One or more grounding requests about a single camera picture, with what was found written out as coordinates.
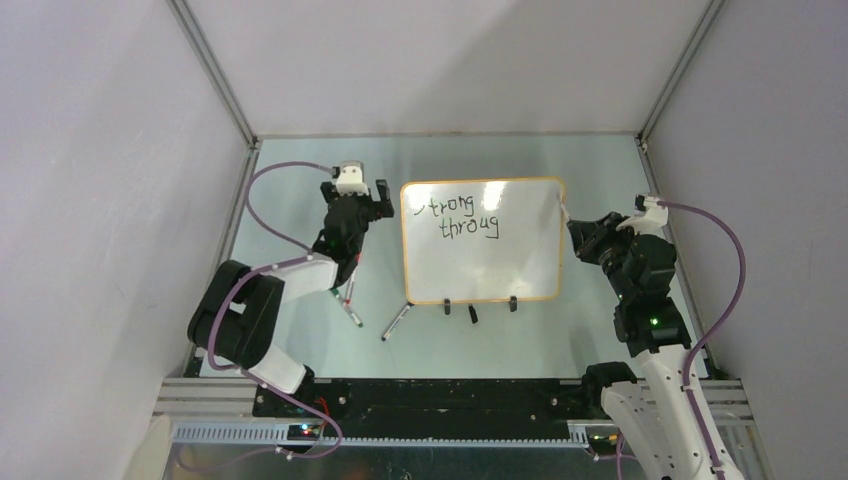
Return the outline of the yellow framed whiteboard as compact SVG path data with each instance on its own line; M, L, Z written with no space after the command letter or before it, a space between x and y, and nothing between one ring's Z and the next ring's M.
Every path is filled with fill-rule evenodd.
M564 181L409 182L400 190L405 296L440 305L543 301L561 291Z

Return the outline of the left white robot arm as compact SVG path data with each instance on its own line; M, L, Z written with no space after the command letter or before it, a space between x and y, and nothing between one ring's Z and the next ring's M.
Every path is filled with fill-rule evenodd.
M306 254L261 267L227 260L217 268L187 327L188 340L210 354L213 368L240 370L276 388L278 404L292 416L312 411L316 390L304 382L312 370L273 342L279 310L349 280L370 224L394 215L388 182L377 180L376 190L373 197L364 184L324 182L327 213Z

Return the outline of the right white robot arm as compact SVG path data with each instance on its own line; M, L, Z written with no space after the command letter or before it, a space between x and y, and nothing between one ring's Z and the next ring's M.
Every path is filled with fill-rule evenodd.
M691 367L692 341L670 296L677 251L612 212L600 220L566 223L576 257L600 266L619 303L613 324L648 385L649 408L624 363L596 364L581 392L585 411L610 417L617 445L630 446L650 479L741 479L720 437L700 380Z

